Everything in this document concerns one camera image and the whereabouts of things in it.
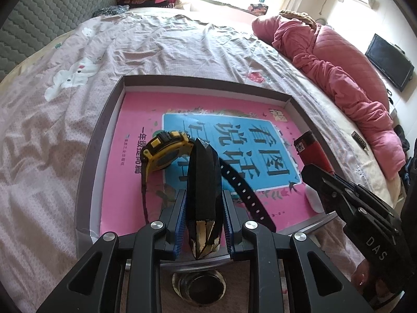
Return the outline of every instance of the gray headboard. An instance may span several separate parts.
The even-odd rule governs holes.
[[[0,81],[57,36],[115,0],[20,0],[0,29]]]

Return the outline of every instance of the silver bolt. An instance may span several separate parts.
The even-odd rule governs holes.
[[[113,232],[108,232],[105,235],[103,235],[103,240],[104,241],[111,241],[111,240],[114,240],[115,237],[116,236],[114,235]]]
[[[258,227],[258,223],[256,221],[246,221],[245,227],[249,228],[250,230],[254,230],[255,228]]]
[[[304,241],[305,239],[307,239],[307,236],[303,232],[295,232],[294,238],[298,241]]]
[[[162,227],[163,227],[162,221],[154,221],[153,223],[151,223],[151,228],[153,228],[154,230],[159,230]]]

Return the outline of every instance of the white wall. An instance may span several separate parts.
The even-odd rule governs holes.
[[[314,19],[325,18],[333,28],[366,52],[375,33],[388,42],[399,46],[417,67],[417,37],[413,33],[401,11],[392,0],[376,0],[374,10],[353,0],[327,0],[322,15],[319,11],[325,0],[303,0],[299,11],[309,13]],[[417,73],[401,93],[383,79],[392,91],[397,120],[404,128],[410,142],[410,154],[413,155],[414,142],[417,138]]]

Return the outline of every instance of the pink quilt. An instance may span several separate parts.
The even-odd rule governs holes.
[[[385,88],[370,73],[373,68],[366,69],[370,63],[362,53],[329,27],[317,26],[314,32],[300,20],[282,16],[259,17],[252,23],[259,39],[291,59],[356,123],[385,177],[392,180],[405,155],[387,112]]]

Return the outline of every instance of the television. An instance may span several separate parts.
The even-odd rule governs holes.
[[[370,62],[400,91],[404,90],[414,72],[414,66],[404,54],[399,47],[391,45],[378,34],[374,35],[365,53]]]

